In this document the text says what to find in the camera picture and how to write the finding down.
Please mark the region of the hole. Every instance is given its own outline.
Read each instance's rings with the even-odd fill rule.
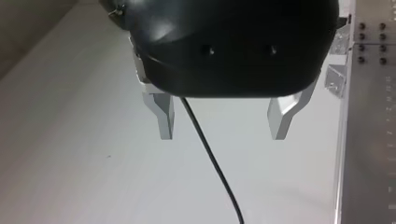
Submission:
[[[275,56],[277,54],[277,48],[273,45],[267,45],[264,47],[264,54],[269,56]]]
[[[202,54],[205,55],[205,56],[211,56],[211,55],[214,55],[214,54],[215,54],[215,50],[214,50],[213,47],[210,46],[210,45],[203,45],[203,46],[201,47],[201,52],[202,52]]]

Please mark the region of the wire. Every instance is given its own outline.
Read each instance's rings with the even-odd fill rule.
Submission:
[[[206,153],[209,156],[210,161],[212,161],[212,164],[215,167],[215,170],[219,175],[221,183],[224,185],[224,188],[227,190],[227,193],[231,199],[231,202],[233,202],[233,208],[235,209],[235,213],[238,216],[239,223],[245,224],[244,217],[242,216],[241,209],[239,208],[239,205],[238,205],[238,201],[235,199],[235,196],[233,196],[233,190],[230,188],[230,185],[228,185],[227,179],[225,178],[224,173],[221,171],[219,163],[217,162],[215,155],[213,155],[210,145],[206,141],[204,132],[202,132],[201,126],[199,125],[197,118],[195,117],[194,113],[192,112],[189,102],[184,97],[180,97],[180,100],[181,100],[181,103],[186,108],[187,113],[190,116],[190,119],[192,121],[192,124],[194,125],[196,132],[198,133],[199,137],[201,138],[202,144],[204,144]]]

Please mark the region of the black plastic casing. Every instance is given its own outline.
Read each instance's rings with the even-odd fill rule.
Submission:
[[[147,78],[185,97],[275,97],[320,74],[338,0],[128,0]]]

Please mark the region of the white backdrop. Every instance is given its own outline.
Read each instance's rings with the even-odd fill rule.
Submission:
[[[127,37],[77,6],[1,80],[1,224],[237,223],[178,99],[160,140]],[[332,222],[339,101],[323,79],[286,141],[268,100],[191,100],[247,224]]]

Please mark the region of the metal bracket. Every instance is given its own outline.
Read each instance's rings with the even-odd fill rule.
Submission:
[[[347,67],[345,65],[329,65],[327,68],[325,87],[338,98],[344,96],[347,84]]]
[[[172,95],[156,88],[146,77],[142,60],[134,53],[136,75],[142,86],[143,101],[157,117],[162,140],[171,140],[175,120],[175,109]]]
[[[271,99],[267,118],[274,140],[286,138],[293,117],[309,103],[317,82],[297,94]]]

